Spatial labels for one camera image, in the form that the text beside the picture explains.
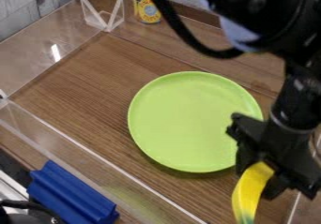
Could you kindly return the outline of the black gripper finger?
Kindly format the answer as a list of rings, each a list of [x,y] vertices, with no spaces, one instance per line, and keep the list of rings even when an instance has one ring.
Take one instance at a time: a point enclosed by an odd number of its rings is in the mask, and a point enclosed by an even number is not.
[[[269,179],[263,188],[262,197],[271,201],[275,199],[286,189],[292,187],[292,180],[285,174],[274,174]]]
[[[235,154],[235,174],[242,176],[247,167],[259,161],[259,155],[253,150],[239,147]]]

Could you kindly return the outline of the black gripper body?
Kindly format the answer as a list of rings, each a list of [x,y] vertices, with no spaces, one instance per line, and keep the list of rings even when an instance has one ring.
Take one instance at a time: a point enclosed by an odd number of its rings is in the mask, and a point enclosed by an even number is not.
[[[313,200],[321,190],[321,166],[309,147],[313,130],[293,129],[278,124],[273,117],[261,121],[238,112],[230,119],[226,133],[237,142],[237,150],[243,147],[257,152],[274,174],[289,177],[289,189]]]

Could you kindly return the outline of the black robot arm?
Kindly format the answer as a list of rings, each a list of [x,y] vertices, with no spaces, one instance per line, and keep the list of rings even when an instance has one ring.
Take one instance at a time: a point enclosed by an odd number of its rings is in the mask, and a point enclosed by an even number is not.
[[[207,0],[238,52],[269,52],[285,60],[285,81],[269,119],[231,116],[229,135],[237,140],[237,171],[255,161],[275,170],[265,196],[288,188],[309,198],[321,190],[321,166],[309,140],[321,126],[321,0]]]

